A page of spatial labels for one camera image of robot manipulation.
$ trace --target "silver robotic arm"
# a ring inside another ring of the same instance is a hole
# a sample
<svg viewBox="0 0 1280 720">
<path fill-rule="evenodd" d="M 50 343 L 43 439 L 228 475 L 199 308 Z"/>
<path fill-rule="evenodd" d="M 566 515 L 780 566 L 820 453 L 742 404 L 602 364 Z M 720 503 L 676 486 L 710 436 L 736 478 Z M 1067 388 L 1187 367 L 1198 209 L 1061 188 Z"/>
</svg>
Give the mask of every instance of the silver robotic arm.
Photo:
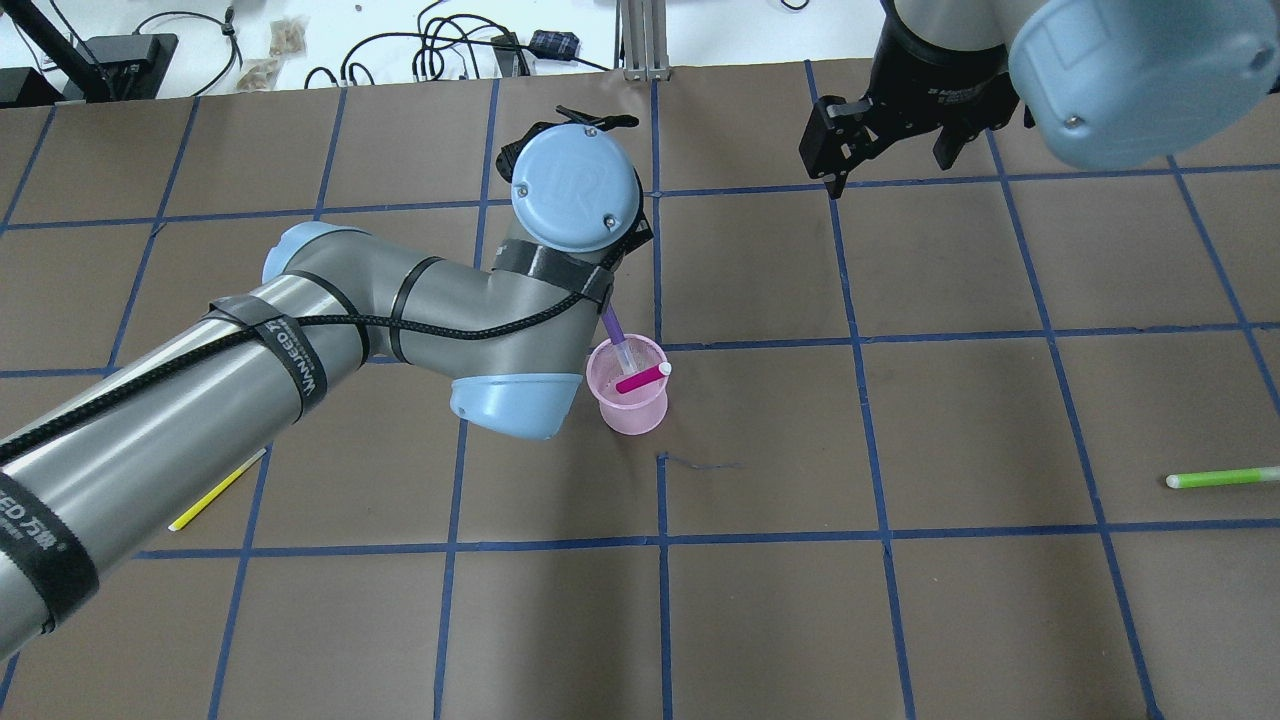
<svg viewBox="0 0 1280 720">
<path fill-rule="evenodd" d="M 1280 0 L 882 0 L 860 100 L 820 97 L 800 156 L 840 197 L 850 172 L 934 131 L 950 169 L 1019 100 L 1048 149 L 1119 169 L 1190 147 L 1277 87 Z"/>
<path fill-rule="evenodd" d="M 264 284 L 0 443 L 0 659 L 51 632 L 159 528 L 370 355 L 452 378 L 453 411 L 556 434 L 623 256 L 652 233 L 635 168 L 572 110 L 503 149 L 517 222 L 492 273 L 303 223 Z"/>
</svg>

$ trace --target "black pole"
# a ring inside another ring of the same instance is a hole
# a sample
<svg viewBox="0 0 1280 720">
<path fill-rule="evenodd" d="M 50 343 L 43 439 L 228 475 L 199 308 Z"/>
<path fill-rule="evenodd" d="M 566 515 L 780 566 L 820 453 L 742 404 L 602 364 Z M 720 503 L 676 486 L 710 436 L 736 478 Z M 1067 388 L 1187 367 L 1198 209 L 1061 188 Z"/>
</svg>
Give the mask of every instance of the black pole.
<svg viewBox="0 0 1280 720">
<path fill-rule="evenodd" d="M 106 102 L 111 99 L 111 91 L 106 87 L 106 81 L 99 74 L 97 68 L 91 65 L 67 38 L 58 32 L 58 28 L 49 22 L 31 0 L 0 0 L 0 9 L 9 13 L 13 22 L 40 46 L 49 58 L 58 63 L 67 77 L 84 92 L 87 102 Z"/>
</svg>

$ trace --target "blue plastic cover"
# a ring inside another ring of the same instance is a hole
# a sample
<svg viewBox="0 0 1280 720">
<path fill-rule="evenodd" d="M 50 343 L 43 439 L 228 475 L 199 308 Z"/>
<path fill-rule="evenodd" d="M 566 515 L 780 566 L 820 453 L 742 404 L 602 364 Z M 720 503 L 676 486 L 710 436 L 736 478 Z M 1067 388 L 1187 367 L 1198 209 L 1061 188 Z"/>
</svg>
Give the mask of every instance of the blue plastic cover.
<svg viewBox="0 0 1280 720">
<path fill-rule="evenodd" d="M 591 252 L 617 242 L 640 209 L 640 186 L 608 133 L 563 124 L 538 133 L 516 160 L 511 201 L 538 242 Z"/>
<path fill-rule="evenodd" d="M 525 439 L 559 432 L 582 375 L 529 373 L 477 375 L 453 380 L 449 409 L 463 420 Z"/>
<path fill-rule="evenodd" d="M 1009 73 L 1062 161 L 1103 170 L 1185 150 L 1261 101 L 1280 74 L 1270 0 L 1050 0 Z"/>
<path fill-rule="evenodd" d="M 297 255 L 302 246 L 311 242 L 312 240 L 329 234 L 338 231 L 353 231 L 364 234 L 367 232 L 360 228 L 349 228 L 346 225 L 330 225 L 329 223 L 321 223 L 317 220 L 310 220 L 306 223 L 298 223 L 292 228 L 280 233 L 280 242 L 275 247 L 268 251 L 266 261 L 262 263 L 262 282 L 266 282 L 280 273 L 289 264 L 289 260 Z"/>
</svg>

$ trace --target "green marker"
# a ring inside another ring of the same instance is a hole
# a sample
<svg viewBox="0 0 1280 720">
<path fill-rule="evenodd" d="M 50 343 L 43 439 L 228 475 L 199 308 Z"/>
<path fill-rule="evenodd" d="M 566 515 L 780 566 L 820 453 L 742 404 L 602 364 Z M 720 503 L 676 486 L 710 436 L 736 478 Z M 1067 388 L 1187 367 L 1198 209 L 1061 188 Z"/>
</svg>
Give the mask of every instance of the green marker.
<svg viewBox="0 0 1280 720">
<path fill-rule="evenodd" d="M 1216 486 L 1243 486 L 1249 483 L 1280 482 L 1280 468 L 1253 468 L 1251 470 L 1217 470 L 1215 473 L 1183 473 L 1169 475 L 1165 484 L 1174 488 L 1211 488 Z"/>
</svg>

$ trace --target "white floor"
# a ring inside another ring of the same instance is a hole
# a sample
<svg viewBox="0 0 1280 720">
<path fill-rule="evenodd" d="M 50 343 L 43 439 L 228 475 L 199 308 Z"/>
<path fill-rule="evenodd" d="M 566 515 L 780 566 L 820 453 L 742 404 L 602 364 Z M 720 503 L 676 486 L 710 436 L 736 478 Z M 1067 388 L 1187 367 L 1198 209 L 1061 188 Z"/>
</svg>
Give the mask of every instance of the white floor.
<svg viewBox="0 0 1280 720">
<path fill-rule="evenodd" d="M 288 59 L 276 78 L 276 90 L 291 90 L 302 87 L 307 70 L 315 65 L 328 65 L 337 72 L 342 58 L 361 38 L 379 32 L 412 32 L 417 13 L 428 4 L 428 0 L 234 0 L 236 28 L 244 58 L 251 60 L 266 56 L 271 20 L 307 17 L 307 53 Z M 49 0 L 36 0 L 36 5 L 56 27 L 63 27 Z M 81 36 L 92 37 L 129 33 L 141 19 L 164 10 L 195 10 L 221 18 L 227 0 L 58 0 L 58 5 Z M 582 41 L 581 56 L 607 67 L 613 64 L 613 0 L 447 0 L 430 14 L 454 13 L 492 18 L 515 31 L 522 42 L 527 42 L 535 29 L 573 32 Z M 672 65 L 869 58 L 876 50 L 883 17 L 879 0 L 810 0 L 801 12 L 785 9 L 780 0 L 668 0 L 668 51 Z M 474 27 L 474 23 L 463 27 Z M 150 23 L 146 31 L 172 32 L 179 37 L 161 97 L 195 92 L 227 61 L 228 41 L 212 23 L 170 18 Z M 379 83 L 412 82 L 410 58 L 416 49 L 413 38 L 378 40 L 362 47 L 353 59 L 367 65 Z M 457 76 L 460 61 L 452 53 L 448 58 L 449 74 Z M 476 47 L 476 58 L 483 76 L 497 74 L 488 47 Z M 13 22 L 0 19 L 0 67 L 31 64 L 31 54 L 17 36 Z M 554 74 L 585 69 L 538 61 L 534 72 Z M 233 92 L 238 76 L 239 72 L 233 70 L 209 94 Z M 56 69 L 47 77 L 58 88 L 67 82 Z"/>
</svg>

